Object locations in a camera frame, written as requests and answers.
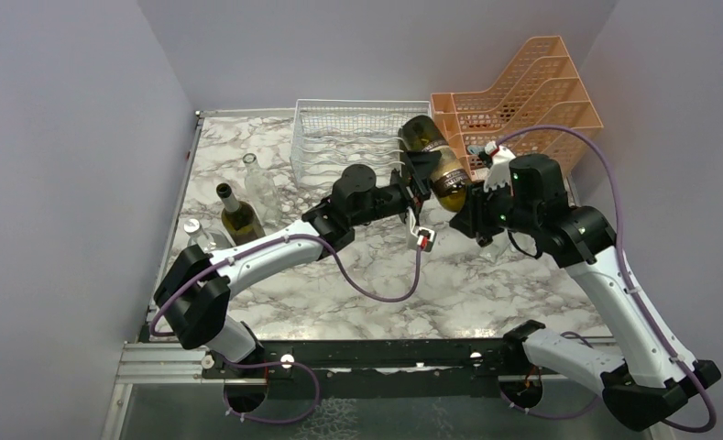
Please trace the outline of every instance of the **gray wall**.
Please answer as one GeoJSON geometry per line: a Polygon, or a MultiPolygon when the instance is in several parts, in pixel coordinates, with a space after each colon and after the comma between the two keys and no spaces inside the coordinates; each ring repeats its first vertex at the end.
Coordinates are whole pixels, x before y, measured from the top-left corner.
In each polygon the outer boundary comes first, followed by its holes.
{"type": "Polygon", "coordinates": [[[484,90],[534,35],[563,35],[579,64],[616,3],[138,1],[202,110],[484,90]]]}
{"type": "MultiPolygon", "coordinates": [[[[630,263],[663,317],[723,372],[723,1],[620,0],[581,69],[619,175],[630,263]]],[[[575,179],[612,213],[593,158],[575,179]]],[[[723,438],[720,416],[706,438],[723,438]]],[[[706,420],[700,400],[677,421],[706,420]]]]}
{"type": "Polygon", "coordinates": [[[134,0],[0,0],[0,439],[98,438],[192,119],[134,0]]]}

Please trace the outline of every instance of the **screw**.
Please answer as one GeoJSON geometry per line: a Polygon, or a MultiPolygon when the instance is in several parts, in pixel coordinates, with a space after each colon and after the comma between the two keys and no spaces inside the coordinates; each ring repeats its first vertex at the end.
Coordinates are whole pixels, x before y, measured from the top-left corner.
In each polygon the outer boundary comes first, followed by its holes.
{"type": "Polygon", "coordinates": [[[202,362],[200,363],[202,364],[203,369],[211,369],[213,365],[215,365],[215,360],[213,359],[213,356],[206,355],[202,358],[202,362]]]}

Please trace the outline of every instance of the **marble surface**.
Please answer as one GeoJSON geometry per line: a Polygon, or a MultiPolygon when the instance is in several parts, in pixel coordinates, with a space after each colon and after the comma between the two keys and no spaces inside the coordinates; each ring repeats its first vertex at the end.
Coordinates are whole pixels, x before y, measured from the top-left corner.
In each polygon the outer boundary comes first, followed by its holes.
{"type": "MultiPolygon", "coordinates": [[[[183,221],[198,218],[223,230],[221,202],[215,185],[229,182],[247,199],[245,153],[257,155],[275,174],[285,203],[281,225],[300,218],[324,191],[295,185],[289,155],[292,117],[213,117],[204,121],[191,177],[181,209],[170,262],[185,247],[183,221]]],[[[244,321],[260,339],[382,339],[502,336],[536,319],[555,331],[586,336],[609,332],[586,295],[554,261],[527,258],[507,240],[478,247],[449,228],[451,213],[430,201],[422,224],[437,231],[433,251],[424,253],[421,283],[406,302],[381,303],[348,285],[331,258],[289,269],[240,293],[229,303],[229,315],[244,321]]],[[[414,253],[406,249],[404,225],[398,218],[356,229],[356,241],[340,252],[351,277],[379,295],[401,296],[411,286],[414,253]]],[[[524,248],[532,243],[520,237],[524,248]]],[[[166,329],[166,322],[159,323],[166,329]]]]}

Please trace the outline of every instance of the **white wire basket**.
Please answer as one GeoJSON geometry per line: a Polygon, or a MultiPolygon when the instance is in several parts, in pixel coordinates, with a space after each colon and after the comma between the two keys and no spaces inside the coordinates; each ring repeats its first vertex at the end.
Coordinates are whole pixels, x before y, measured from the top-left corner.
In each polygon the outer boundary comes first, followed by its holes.
{"type": "Polygon", "coordinates": [[[428,101],[300,99],[293,121],[290,164],[300,187],[331,185],[354,163],[368,165],[378,185],[399,162],[399,128],[431,115],[428,101]]]}

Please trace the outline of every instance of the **bottle cap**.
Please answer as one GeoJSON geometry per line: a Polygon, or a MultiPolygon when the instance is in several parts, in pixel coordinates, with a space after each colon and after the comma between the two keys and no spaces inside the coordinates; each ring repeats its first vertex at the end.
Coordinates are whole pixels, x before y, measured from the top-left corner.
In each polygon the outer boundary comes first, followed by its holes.
{"type": "Polygon", "coordinates": [[[183,231],[188,235],[196,234],[200,229],[202,229],[202,224],[195,218],[190,218],[183,224],[183,231]]]}

